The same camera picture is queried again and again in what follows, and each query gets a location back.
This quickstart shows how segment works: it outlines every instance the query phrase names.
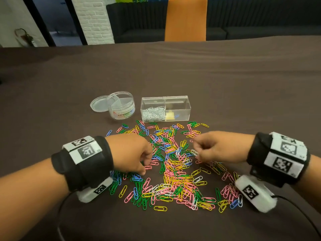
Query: round plastic container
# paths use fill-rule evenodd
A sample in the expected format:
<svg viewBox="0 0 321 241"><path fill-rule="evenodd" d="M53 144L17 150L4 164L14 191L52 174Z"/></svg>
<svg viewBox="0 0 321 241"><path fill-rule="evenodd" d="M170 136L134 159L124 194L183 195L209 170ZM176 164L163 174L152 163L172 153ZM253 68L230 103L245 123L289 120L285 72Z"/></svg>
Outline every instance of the round plastic container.
<svg viewBox="0 0 321 241"><path fill-rule="evenodd" d="M114 119L125 119L135 112L133 95L126 91L118 91L107 97L110 116Z"/></svg>

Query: fire extinguisher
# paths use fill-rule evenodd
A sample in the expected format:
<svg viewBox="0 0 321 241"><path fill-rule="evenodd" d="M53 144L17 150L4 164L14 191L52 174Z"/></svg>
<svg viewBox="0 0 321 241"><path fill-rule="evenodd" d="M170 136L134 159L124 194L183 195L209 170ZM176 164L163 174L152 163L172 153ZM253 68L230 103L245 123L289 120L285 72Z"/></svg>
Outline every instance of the fire extinguisher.
<svg viewBox="0 0 321 241"><path fill-rule="evenodd" d="M22 28L17 28L14 30L16 40L24 47L37 47L37 44L34 42L34 39L29 35L26 30Z"/></svg>

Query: black door frame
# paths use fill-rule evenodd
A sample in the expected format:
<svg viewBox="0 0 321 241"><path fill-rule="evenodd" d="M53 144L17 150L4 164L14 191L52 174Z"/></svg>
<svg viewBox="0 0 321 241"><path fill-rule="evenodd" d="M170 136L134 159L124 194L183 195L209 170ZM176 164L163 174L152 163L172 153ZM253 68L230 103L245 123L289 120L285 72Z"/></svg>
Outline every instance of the black door frame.
<svg viewBox="0 0 321 241"><path fill-rule="evenodd" d="M51 37L47 27L46 27L46 24L45 22L43 21L36 5L34 4L33 0L23 0L23 2L26 4L31 16L33 17L35 23L37 24L40 32L42 33L43 37L45 38L48 46L50 47L55 47L56 44L53 40L53 38ZM71 14L71 17L73 19L73 22L75 24L75 27L76 27L76 31L79 35L79 38L82 42L83 45L87 45L87 41L86 41L86 37L82 31L82 28L81 28L81 25L80 25L80 22L78 20L78 16L76 14L76 11L75 11L75 8L74 8L74 5L72 3L71 0L65 0L66 2L66 5L67 5L67 8Z"/></svg>

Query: rectangular plastic box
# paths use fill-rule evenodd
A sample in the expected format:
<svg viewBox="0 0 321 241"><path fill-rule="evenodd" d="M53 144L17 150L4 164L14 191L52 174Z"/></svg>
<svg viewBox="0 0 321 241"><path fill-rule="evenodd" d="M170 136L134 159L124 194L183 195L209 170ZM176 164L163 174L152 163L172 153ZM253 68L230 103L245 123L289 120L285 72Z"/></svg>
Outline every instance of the rectangular plastic box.
<svg viewBox="0 0 321 241"><path fill-rule="evenodd" d="M188 96L142 97L143 122L188 121L191 105Z"/></svg>

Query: black couch backrest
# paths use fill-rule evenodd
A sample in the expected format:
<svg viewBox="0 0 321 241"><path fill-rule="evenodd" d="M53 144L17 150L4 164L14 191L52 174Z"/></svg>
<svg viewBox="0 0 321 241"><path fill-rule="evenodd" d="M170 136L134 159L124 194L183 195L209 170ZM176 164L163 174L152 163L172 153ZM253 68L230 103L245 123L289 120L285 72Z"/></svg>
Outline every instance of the black couch backrest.
<svg viewBox="0 0 321 241"><path fill-rule="evenodd" d="M208 0L207 27L321 25L321 0Z"/></svg>
<svg viewBox="0 0 321 241"><path fill-rule="evenodd" d="M107 5L111 27L117 35L129 29L165 28L168 2L113 3Z"/></svg>

